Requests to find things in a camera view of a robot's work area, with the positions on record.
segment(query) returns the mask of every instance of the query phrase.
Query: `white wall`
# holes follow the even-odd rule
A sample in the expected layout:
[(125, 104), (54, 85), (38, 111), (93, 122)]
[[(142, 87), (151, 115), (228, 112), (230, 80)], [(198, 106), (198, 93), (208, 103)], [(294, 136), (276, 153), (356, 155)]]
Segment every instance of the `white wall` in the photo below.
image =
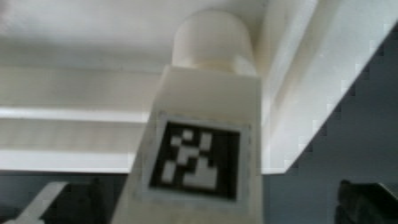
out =
[[(278, 45), (270, 51), (274, 61), (263, 70), (263, 173), (285, 173), (295, 162), (397, 19), (395, 0), (320, 0), (297, 51), (283, 54), (285, 38), (279, 42), (265, 42), (265, 47), (267, 44)], [(269, 39), (276, 39), (269, 33), (274, 29), (281, 33), (281, 28), (274, 28), (270, 18), (267, 21), (267, 37), (270, 35)], [(302, 35), (294, 31), (283, 33)], [(278, 61), (285, 57), (292, 59), (290, 63)], [(290, 68), (283, 70), (281, 65), (288, 64)]]

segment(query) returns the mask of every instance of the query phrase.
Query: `white panel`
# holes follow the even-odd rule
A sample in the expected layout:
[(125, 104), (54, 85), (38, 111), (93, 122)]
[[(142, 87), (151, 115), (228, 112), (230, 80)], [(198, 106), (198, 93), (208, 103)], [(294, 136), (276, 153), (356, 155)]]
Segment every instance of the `white panel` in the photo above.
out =
[(146, 123), (158, 75), (0, 67), (0, 118)]
[(263, 118), (263, 173), (285, 173), (297, 160), (397, 19), (395, 0), (318, 2), (272, 111)]
[(265, 0), (2, 0), (0, 65), (160, 74), (187, 17), (224, 10), (256, 36), (263, 7)]
[(128, 173), (144, 125), (0, 119), (0, 170)]

